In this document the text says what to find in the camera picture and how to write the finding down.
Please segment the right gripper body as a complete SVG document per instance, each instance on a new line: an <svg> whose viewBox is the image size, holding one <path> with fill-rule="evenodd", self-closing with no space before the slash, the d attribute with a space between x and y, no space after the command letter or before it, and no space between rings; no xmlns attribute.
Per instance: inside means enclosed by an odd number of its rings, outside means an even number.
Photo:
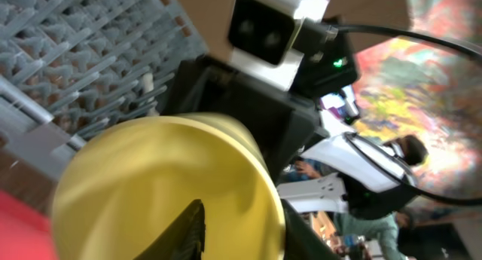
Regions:
<svg viewBox="0 0 482 260"><path fill-rule="evenodd" d="M214 112L238 120L254 137L274 182L299 149L328 136L313 101L210 56L179 63L161 112Z"/></svg>

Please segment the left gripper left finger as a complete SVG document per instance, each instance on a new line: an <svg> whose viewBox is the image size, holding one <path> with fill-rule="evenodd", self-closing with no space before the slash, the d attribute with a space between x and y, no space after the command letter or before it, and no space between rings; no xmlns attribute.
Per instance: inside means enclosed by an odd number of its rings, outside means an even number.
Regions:
<svg viewBox="0 0 482 260"><path fill-rule="evenodd" d="M135 260L201 260L205 241L205 208L197 199Z"/></svg>

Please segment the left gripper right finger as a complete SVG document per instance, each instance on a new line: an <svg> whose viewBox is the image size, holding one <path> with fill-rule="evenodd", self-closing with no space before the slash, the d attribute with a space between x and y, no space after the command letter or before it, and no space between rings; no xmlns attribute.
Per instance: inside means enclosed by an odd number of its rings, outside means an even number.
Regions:
<svg viewBox="0 0 482 260"><path fill-rule="evenodd" d="M284 260L339 259L287 200L281 200L281 203L285 216Z"/></svg>

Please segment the yellow plastic cup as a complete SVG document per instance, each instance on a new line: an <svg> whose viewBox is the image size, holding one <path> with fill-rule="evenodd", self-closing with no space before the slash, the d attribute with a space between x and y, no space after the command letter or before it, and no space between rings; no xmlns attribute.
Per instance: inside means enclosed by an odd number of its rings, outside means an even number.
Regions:
<svg viewBox="0 0 482 260"><path fill-rule="evenodd" d="M139 118L91 139L56 187L60 259L139 257L188 207L205 213L204 259L281 259L285 217L250 132L211 113Z"/></svg>

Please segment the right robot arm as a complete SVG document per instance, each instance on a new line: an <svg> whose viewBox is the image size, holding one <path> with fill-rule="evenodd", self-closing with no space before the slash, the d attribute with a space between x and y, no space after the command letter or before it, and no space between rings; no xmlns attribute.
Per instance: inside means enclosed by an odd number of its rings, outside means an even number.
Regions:
<svg viewBox="0 0 482 260"><path fill-rule="evenodd" d="M315 160L332 168L343 191L339 213L377 219L399 210L419 196L412 166L422 155L403 153L400 142L378 145L360 136L315 98L351 84L356 68L331 68L313 62L316 53L333 48L349 57L345 29L335 19L327 23L299 21L287 16L236 15L228 32L236 48L278 65L289 49L301 53L301 69L293 85L280 90L212 57L182 61L163 107L164 115L235 121L253 137L271 182L292 158Z"/></svg>

